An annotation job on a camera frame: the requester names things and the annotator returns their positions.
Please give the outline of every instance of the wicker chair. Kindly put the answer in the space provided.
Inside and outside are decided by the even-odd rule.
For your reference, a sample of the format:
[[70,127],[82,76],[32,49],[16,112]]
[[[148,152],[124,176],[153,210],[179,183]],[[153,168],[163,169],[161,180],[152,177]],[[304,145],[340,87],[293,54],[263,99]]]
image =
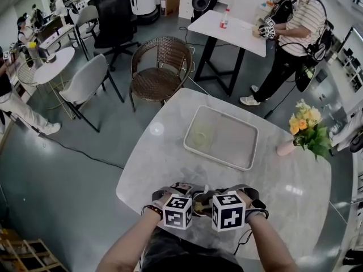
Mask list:
[[[149,50],[157,48],[157,66],[137,71],[141,57]],[[180,78],[180,71],[186,61],[186,71]],[[184,41],[171,36],[152,39],[141,45],[131,60],[132,81],[129,95],[132,109],[135,112],[135,104],[132,98],[134,93],[140,99],[161,102],[171,98],[187,80],[192,68],[192,53]],[[162,68],[167,64],[176,68],[176,72]]]

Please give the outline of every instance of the gray floor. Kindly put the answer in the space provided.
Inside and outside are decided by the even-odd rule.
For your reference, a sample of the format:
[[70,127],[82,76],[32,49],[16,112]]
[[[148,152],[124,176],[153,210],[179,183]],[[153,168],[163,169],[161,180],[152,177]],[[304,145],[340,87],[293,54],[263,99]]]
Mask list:
[[[143,43],[162,35],[184,39],[185,31],[178,28],[188,24],[187,20],[177,17],[162,18],[153,25],[139,27],[134,40]],[[204,44],[206,37],[189,33],[188,42]],[[93,39],[87,40],[86,44],[92,52]],[[196,46],[196,64],[202,50],[202,46]],[[212,61],[221,70],[231,69],[237,51],[233,46],[216,48]],[[238,97],[249,95],[249,86],[260,85],[270,71],[273,52],[271,46],[266,58],[246,52],[232,97],[227,97],[216,82],[202,82],[201,86],[211,95],[238,105]],[[61,131],[52,138],[93,157],[126,164],[139,137],[160,108],[157,103],[135,99],[137,111],[132,112],[128,98],[130,59],[127,55],[119,57],[116,71],[112,73],[125,97],[125,104],[118,100],[107,81],[106,92],[100,90],[83,110],[83,114],[100,127],[100,134],[84,121],[71,121],[61,108],[46,110],[56,101],[42,88],[43,99],[39,93],[33,95],[29,104],[36,111],[52,122],[62,122]],[[70,79],[84,63],[85,57],[78,49],[63,78]],[[186,86],[199,90],[192,82]],[[246,110],[263,117],[292,87],[292,83],[285,83],[267,103]],[[327,98],[320,101],[322,93]],[[303,94],[294,90],[268,120],[287,130],[288,119],[300,98],[322,110],[326,104],[335,103],[339,96],[329,76],[320,85],[314,82]],[[323,116],[326,124],[331,125],[333,121],[327,112],[325,110]],[[334,116],[340,120],[345,114],[340,110]],[[302,271],[331,271],[346,228],[352,191],[352,155],[345,150],[329,161],[332,165],[331,204],[314,251],[297,260]],[[11,130],[0,157],[0,183],[10,203],[12,224],[26,239],[42,238],[71,271],[77,272],[94,271],[106,250],[138,218],[116,197],[115,189],[121,173],[122,170],[116,167],[92,161],[56,143],[34,137],[26,127],[18,125]],[[246,272],[262,270],[257,261],[239,260]]]

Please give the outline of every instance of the flower bouquet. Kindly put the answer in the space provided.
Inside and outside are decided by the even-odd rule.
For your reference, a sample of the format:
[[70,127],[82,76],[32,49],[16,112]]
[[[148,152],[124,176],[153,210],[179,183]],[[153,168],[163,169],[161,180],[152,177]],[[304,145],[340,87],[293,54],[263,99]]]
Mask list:
[[294,135],[293,144],[308,149],[318,156],[326,156],[331,148],[327,128],[320,122],[322,116],[318,109],[307,105],[303,99],[296,105],[298,112],[289,121],[290,132]]

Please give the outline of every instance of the white tray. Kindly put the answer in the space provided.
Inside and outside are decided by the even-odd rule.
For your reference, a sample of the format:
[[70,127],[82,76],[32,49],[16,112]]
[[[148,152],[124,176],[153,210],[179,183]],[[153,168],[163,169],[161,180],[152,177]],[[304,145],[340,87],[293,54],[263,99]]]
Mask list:
[[258,129],[231,115],[199,106],[184,138],[184,147],[196,154],[246,171],[252,168]]

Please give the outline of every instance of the white chair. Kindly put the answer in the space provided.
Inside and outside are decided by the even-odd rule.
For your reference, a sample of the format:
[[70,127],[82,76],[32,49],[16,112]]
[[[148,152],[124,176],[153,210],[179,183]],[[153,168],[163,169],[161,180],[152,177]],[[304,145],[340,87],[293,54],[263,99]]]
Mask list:
[[[89,6],[86,6],[85,8],[83,8],[79,12],[79,17],[75,24],[76,30],[78,33],[78,37],[82,44],[82,48],[87,52],[88,52],[88,50],[86,48],[86,45],[85,45],[85,42],[83,41],[83,39],[87,39],[90,36],[93,36],[96,39],[97,34],[100,32],[100,25],[98,23],[96,23],[97,19],[98,19],[98,12],[97,12],[96,6],[89,5]],[[79,29],[81,28],[81,26],[86,23],[88,23],[89,27],[85,31],[80,32]]]
[[124,103],[124,99],[121,97],[108,71],[106,58],[102,54],[88,61],[88,63],[77,71],[73,79],[65,86],[64,90],[59,92],[75,115],[79,119],[84,119],[97,133],[99,133],[99,130],[85,118],[79,111],[79,108],[96,93],[99,86],[102,85],[105,91],[103,82],[107,78],[110,80],[121,102]]

